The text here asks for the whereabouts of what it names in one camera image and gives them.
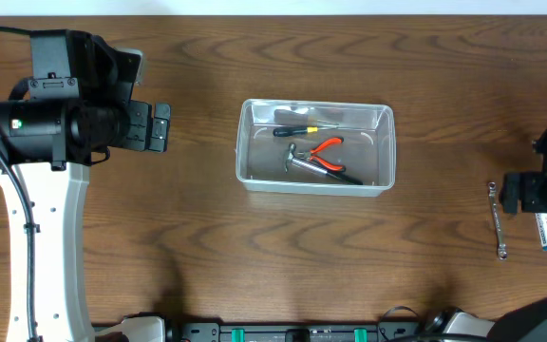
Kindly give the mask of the silver ring wrench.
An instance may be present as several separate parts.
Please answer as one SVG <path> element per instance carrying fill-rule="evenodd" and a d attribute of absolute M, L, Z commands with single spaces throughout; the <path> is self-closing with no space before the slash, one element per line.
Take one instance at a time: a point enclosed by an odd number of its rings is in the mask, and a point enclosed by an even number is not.
<path fill-rule="evenodd" d="M 492 220 L 497 237 L 497 257 L 499 260 L 506 260 L 508 257 L 507 246 L 504 241 L 503 230 L 500 225 L 500 215 L 498 212 L 498 206 L 496 202 L 497 195 L 497 185 L 490 181 L 487 183 L 488 188 L 488 200 L 490 205 L 490 210 L 492 214 Z"/>

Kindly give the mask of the black yellow screwdriver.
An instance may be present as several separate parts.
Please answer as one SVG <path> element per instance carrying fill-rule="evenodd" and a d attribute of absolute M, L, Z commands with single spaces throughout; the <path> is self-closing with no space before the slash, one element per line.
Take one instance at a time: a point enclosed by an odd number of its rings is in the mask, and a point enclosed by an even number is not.
<path fill-rule="evenodd" d="M 280 126 L 273 130 L 273 136 L 277 138 L 288 138 L 292 136 L 308 135 L 323 130 L 337 129 L 337 125 L 295 125 Z"/>

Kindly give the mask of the clear plastic container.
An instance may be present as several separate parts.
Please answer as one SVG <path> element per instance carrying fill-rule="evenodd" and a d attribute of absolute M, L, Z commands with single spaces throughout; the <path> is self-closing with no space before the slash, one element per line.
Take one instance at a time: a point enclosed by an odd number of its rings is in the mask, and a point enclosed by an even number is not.
<path fill-rule="evenodd" d="M 236 177 L 250 191 L 377 197 L 396 178 L 393 111 L 249 99 L 239 118 Z"/>

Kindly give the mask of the small steel hammer black grip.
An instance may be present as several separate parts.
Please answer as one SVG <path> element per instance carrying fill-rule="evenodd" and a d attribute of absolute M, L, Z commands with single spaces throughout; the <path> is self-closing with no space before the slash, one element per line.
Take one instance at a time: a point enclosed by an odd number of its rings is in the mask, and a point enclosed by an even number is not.
<path fill-rule="evenodd" d="M 284 169 L 285 169 L 286 173 L 289 172 L 289 169 L 290 169 L 291 166 L 295 166 L 295 167 L 301 168 L 303 170 L 312 172 L 313 174 L 328 177 L 328 178 L 331 178 L 331 179 L 334 179 L 334 180 L 337 180 L 337 181 L 345 182 L 345 183 L 352 184 L 352 185 L 363 185 L 363 183 L 360 180 L 358 180 L 356 178 L 353 178 L 351 176 L 347 176 L 344 173 L 330 171 L 326 167 L 318 166 L 318 165 L 316 165 L 314 163 L 311 163 L 309 161 L 303 161 L 303 160 L 297 158 L 294 155 L 295 150 L 296 150 L 296 144 L 293 143 L 293 142 L 290 143 L 289 148 L 288 148 L 288 152 L 287 152 L 287 157 L 286 157 L 285 163 L 284 163 Z"/>

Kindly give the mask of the red handled pliers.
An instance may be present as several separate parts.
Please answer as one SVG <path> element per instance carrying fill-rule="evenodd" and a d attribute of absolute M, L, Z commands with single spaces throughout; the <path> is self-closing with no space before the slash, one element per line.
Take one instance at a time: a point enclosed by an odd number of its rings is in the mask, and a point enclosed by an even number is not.
<path fill-rule="evenodd" d="M 330 171 L 345 172 L 345 165 L 339 161 L 328 160 L 330 150 L 342 145 L 343 142 L 344 139 L 341 137 L 331 137 L 311 149 L 297 152 L 296 156 L 301 160 L 314 162 L 322 167 L 326 167 Z"/>

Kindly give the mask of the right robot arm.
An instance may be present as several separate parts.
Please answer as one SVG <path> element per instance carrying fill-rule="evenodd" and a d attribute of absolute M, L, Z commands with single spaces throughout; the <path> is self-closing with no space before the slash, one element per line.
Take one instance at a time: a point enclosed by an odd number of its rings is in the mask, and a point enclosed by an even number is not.
<path fill-rule="evenodd" d="M 507 173 L 498 195 L 490 197 L 495 223 L 496 206 L 505 214 L 547 214 L 547 133 L 533 142 L 542 169 Z M 446 310 L 427 322 L 431 341 L 547 341 L 547 297 L 505 314 L 496 321 L 477 318 L 460 309 Z"/>

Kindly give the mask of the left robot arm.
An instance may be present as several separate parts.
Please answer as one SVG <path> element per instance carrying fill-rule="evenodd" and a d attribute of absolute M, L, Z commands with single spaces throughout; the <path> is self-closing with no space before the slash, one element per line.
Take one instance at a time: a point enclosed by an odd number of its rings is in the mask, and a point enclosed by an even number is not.
<path fill-rule="evenodd" d="M 9 341 L 167 341 L 163 317 L 92 325 L 83 218 L 92 166 L 114 148 L 162 153 L 169 104 L 136 101 L 143 53 L 78 30 L 34 30 L 32 73 L 0 103 L 0 187 L 9 218 Z"/>

